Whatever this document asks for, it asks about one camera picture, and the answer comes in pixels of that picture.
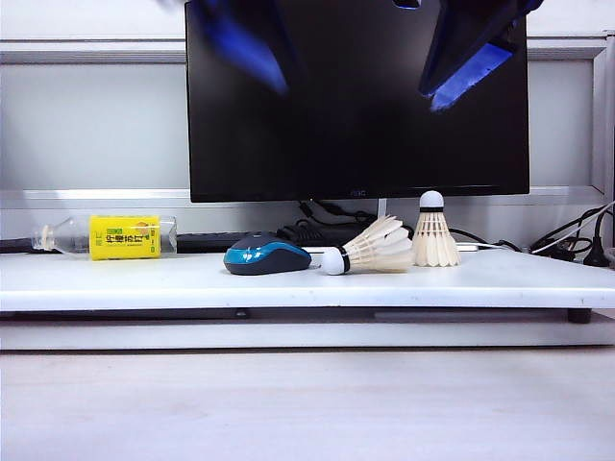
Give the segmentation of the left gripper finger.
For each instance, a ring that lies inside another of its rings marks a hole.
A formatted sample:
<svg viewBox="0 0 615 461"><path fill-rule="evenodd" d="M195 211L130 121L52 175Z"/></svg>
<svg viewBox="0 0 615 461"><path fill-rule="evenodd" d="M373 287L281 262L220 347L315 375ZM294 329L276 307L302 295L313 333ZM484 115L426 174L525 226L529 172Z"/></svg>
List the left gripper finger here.
<svg viewBox="0 0 615 461"><path fill-rule="evenodd" d="M301 76L296 49L285 26L277 1L260 1L263 36L270 46L287 81L296 81Z"/></svg>
<svg viewBox="0 0 615 461"><path fill-rule="evenodd" d="M262 33L260 1L193 1L191 16L218 58L280 94L288 91Z"/></svg>

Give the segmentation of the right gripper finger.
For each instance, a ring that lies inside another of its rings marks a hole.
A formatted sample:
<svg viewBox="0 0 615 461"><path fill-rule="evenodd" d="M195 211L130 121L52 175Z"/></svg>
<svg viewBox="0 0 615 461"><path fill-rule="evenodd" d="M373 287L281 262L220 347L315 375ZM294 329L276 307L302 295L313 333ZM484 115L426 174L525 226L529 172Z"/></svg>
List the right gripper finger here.
<svg viewBox="0 0 615 461"><path fill-rule="evenodd" d="M476 86L510 58L510 51L486 43L468 61L463 63L443 85L435 90L430 110L438 112L453 106L469 89Z"/></svg>
<svg viewBox="0 0 615 461"><path fill-rule="evenodd" d="M519 6L517 1L442 1L419 91L432 97L486 43L508 49L513 57L517 46L506 35Z"/></svg>

